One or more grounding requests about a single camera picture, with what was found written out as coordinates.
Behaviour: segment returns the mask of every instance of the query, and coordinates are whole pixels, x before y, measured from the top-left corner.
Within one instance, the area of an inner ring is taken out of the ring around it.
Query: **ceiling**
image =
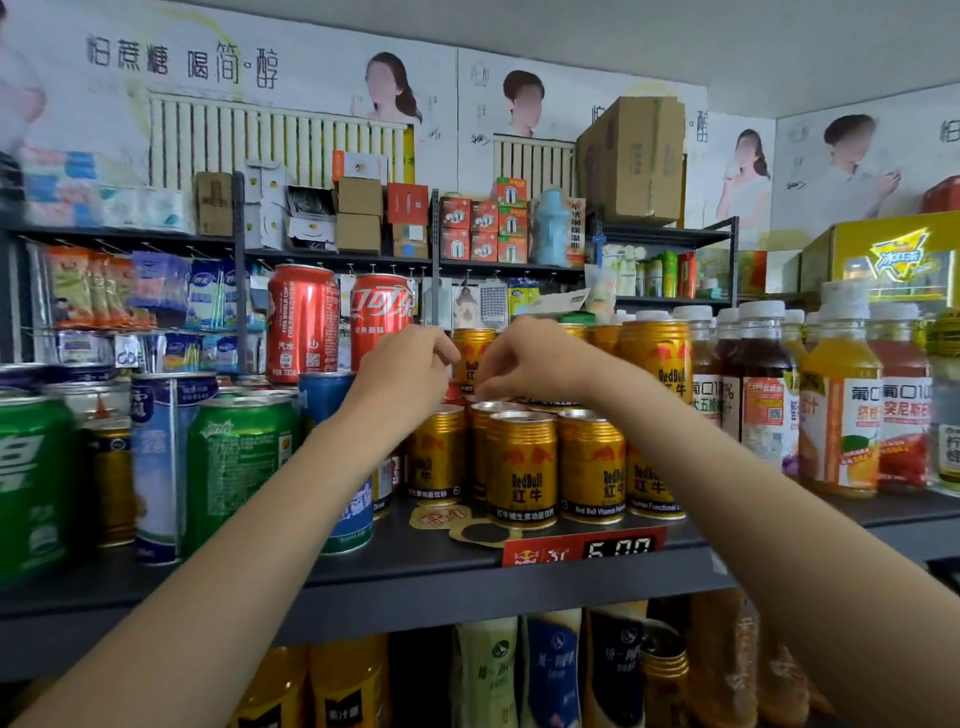
[[[189,0],[705,85],[779,118],[960,81],[960,3],[920,0]]]

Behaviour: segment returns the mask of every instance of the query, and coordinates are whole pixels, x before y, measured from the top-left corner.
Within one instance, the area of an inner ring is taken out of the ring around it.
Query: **yellow box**
[[[870,278],[871,301],[957,305],[954,252],[960,211],[834,225],[804,248],[800,290],[827,280]]]

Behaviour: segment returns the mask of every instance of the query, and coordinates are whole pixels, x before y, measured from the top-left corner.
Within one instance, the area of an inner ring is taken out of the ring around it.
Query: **coca-cola can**
[[[414,323],[414,295],[407,279],[392,274],[357,276],[350,294],[350,365],[360,368],[377,339]]]
[[[333,272],[278,265],[267,288],[267,379],[296,384],[306,372],[336,372],[340,293]]]

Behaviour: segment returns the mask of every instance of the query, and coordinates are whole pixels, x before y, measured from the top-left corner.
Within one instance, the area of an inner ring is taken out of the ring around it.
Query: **woman in poster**
[[[848,220],[876,217],[883,201],[900,185],[900,170],[877,177],[860,164],[870,151],[876,120],[854,113],[831,121],[824,130],[830,165],[804,191],[806,227],[811,236]]]
[[[419,124],[423,121],[423,114],[417,108],[417,99],[407,80],[406,66],[393,53],[383,51],[367,62],[367,91],[373,102],[373,111],[364,114],[366,118],[400,124]],[[356,98],[350,104],[350,115],[358,115]]]
[[[751,250],[759,244],[761,222],[770,220],[770,192],[770,170],[760,134],[745,129],[736,138],[733,165],[724,176],[717,205],[717,220],[739,216],[741,248]]]
[[[47,104],[40,79],[26,57],[7,42],[7,8],[0,0],[0,154],[19,158],[30,125]]]
[[[543,114],[543,81],[530,71],[511,71],[503,80],[503,95],[510,110],[508,133],[530,138]]]

